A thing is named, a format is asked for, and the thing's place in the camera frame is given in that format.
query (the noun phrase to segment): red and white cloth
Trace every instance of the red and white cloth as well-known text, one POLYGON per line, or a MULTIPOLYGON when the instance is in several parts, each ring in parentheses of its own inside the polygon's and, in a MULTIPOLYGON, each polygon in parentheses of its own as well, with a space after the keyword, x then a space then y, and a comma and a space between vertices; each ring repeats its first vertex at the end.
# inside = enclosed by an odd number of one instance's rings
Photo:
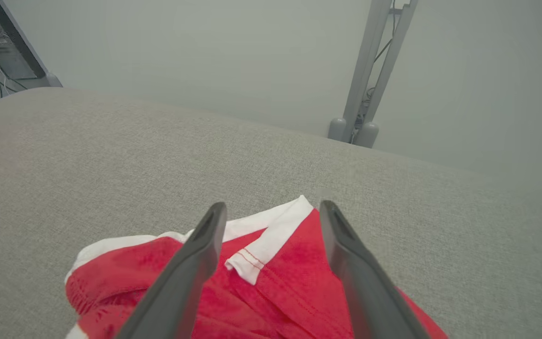
MULTIPOLYGON (((67 338, 113 338, 190 234, 111 238, 84 248, 66 277, 79 315, 67 338)), ((432 338, 446 338, 404 298, 432 338)), ((319 212, 304 196, 228 221, 192 337, 353 337, 342 283, 327 264, 319 212)))

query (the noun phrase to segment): gray fabric surface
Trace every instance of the gray fabric surface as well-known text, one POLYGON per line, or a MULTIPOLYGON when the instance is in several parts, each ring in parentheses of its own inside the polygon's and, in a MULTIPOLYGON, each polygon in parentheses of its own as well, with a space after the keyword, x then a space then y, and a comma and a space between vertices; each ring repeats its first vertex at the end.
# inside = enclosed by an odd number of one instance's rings
POLYGON ((542 195, 284 129, 70 89, 0 100, 0 338, 64 336, 97 240, 333 199, 453 337, 542 337, 542 195))

